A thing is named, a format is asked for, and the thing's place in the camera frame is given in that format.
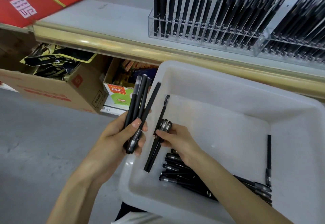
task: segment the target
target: concrete floor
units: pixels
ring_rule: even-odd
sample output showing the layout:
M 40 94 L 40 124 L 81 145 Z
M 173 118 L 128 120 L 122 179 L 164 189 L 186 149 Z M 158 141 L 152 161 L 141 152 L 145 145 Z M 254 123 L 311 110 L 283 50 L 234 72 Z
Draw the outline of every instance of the concrete floor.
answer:
M 0 89 L 0 223 L 44 224 L 66 180 L 112 119 Z M 121 170 L 100 189 L 89 223 L 116 218 Z

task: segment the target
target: brown cardboard box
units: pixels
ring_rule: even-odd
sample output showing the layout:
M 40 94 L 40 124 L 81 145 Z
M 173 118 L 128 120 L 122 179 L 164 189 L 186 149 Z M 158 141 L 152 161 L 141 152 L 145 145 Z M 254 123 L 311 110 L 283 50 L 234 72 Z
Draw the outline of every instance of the brown cardboard box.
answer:
M 102 78 L 110 60 L 108 56 L 97 55 L 90 63 L 81 63 L 63 81 L 31 75 L 33 68 L 14 59 L 0 59 L 0 81 L 28 98 L 99 113 L 108 96 Z

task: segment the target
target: white plastic tray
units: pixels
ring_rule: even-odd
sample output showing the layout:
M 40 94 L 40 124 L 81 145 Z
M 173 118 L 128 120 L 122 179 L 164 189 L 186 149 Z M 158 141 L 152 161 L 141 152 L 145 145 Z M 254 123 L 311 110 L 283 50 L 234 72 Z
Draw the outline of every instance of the white plastic tray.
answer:
M 202 149 L 238 176 L 264 183 L 266 136 L 271 134 L 273 207 L 295 224 L 325 223 L 325 108 L 321 103 L 173 61 L 160 65 L 153 86 L 158 81 L 162 85 L 147 119 L 142 155 L 128 156 L 121 175 L 124 202 L 177 223 L 234 223 L 220 203 L 158 180 L 167 148 L 160 150 L 149 174 L 143 171 L 169 94 L 164 118 L 187 126 Z

